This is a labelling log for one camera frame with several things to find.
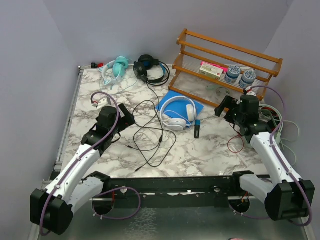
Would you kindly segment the white over-ear headphones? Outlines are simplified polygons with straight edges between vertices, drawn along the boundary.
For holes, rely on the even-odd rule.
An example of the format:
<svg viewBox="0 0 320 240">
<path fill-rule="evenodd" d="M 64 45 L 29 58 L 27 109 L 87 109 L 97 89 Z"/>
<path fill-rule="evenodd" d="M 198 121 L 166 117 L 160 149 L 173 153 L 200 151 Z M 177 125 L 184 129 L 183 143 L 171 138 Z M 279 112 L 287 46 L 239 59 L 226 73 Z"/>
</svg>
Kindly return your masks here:
<svg viewBox="0 0 320 240">
<path fill-rule="evenodd" d="M 158 108 L 161 123 L 173 131 L 191 127 L 198 116 L 196 103 L 186 96 L 161 100 Z"/>
</svg>

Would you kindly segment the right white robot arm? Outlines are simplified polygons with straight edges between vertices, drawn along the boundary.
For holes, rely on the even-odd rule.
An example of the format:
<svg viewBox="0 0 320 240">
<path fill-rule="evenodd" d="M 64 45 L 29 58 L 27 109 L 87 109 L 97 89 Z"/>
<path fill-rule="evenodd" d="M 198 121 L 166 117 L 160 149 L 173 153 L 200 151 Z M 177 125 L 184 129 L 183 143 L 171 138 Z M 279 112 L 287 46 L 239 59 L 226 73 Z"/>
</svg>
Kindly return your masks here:
<svg viewBox="0 0 320 240">
<path fill-rule="evenodd" d="M 224 119 L 239 127 L 240 135 L 261 157 L 270 177 L 270 181 L 264 181 L 251 171 L 234 172 L 229 189 L 236 196 L 248 192 L 256 197 L 273 221 L 307 218 L 310 224 L 315 186 L 289 164 L 275 142 L 276 131 L 260 120 L 259 106 L 257 96 L 244 94 L 240 99 L 226 96 L 214 110 L 217 117 L 227 110 Z"/>
</svg>

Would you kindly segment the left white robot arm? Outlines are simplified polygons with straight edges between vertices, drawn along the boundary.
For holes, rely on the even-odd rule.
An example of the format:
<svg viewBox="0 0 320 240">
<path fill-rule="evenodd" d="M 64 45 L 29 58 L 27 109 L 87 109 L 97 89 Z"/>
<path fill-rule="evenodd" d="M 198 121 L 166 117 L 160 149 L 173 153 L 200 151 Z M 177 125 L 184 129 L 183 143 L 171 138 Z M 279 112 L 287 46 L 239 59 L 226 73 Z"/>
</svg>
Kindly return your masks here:
<svg viewBox="0 0 320 240">
<path fill-rule="evenodd" d="M 72 160 L 50 184 L 30 195 L 30 221 L 50 233 L 62 235 L 76 211 L 90 198 L 106 197 L 111 190 L 109 177 L 100 173 L 85 177 L 85 173 L 113 144 L 115 135 L 133 124 L 135 118 L 124 104 L 103 107 Z"/>
</svg>

